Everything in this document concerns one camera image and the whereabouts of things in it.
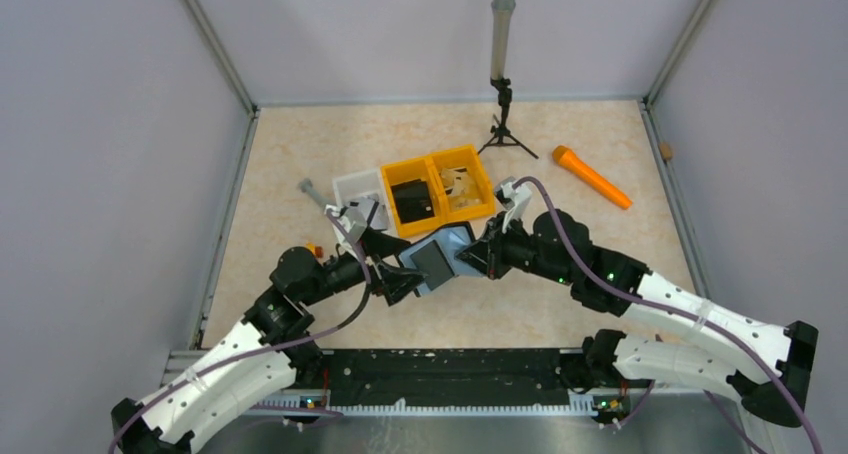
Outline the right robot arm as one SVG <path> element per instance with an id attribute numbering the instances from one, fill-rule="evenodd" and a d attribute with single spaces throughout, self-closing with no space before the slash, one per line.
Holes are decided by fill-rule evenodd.
<path id="1" fill-rule="evenodd" d="M 490 279 L 520 269 L 564 284 L 585 308 L 680 338 L 663 344 L 600 330 L 584 347 L 587 374 L 600 386 L 618 380 L 686 384 L 778 426 L 806 423 L 818 341 L 810 324 L 762 322 L 688 292 L 643 262 L 595 245 L 588 228 L 559 209 L 539 215 L 531 232 L 501 213 L 458 257 Z"/>

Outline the black leather card holder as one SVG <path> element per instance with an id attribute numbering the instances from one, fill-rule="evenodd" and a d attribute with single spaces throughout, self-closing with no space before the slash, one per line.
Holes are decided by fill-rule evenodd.
<path id="1" fill-rule="evenodd" d="M 477 269 L 458 258 L 474 241 L 472 225 L 463 221 L 445 224 L 402 250 L 397 255 L 399 265 L 424 274 L 414 295 L 430 295 L 456 277 L 482 277 Z"/>

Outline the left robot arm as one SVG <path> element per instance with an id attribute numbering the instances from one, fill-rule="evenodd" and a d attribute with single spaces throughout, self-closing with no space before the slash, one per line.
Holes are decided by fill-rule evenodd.
<path id="1" fill-rule="evenodd" d="M 415 268 L 383 262 L 356 242 L 351 251 L 321 261 L 307 247 L 279 258 L 270 286 L 213 348 L 174 380 L 140 399 L 126 398 L 111 412 L 110 453 L 198 453 L 216 434 L 268 395 L 319 378 L 321 349 L 308 329 L 307 306 L 357 285 L 363 296 L 334 334 L 357 319 L 371 295 L 393 304 L 422 284 Z"/>

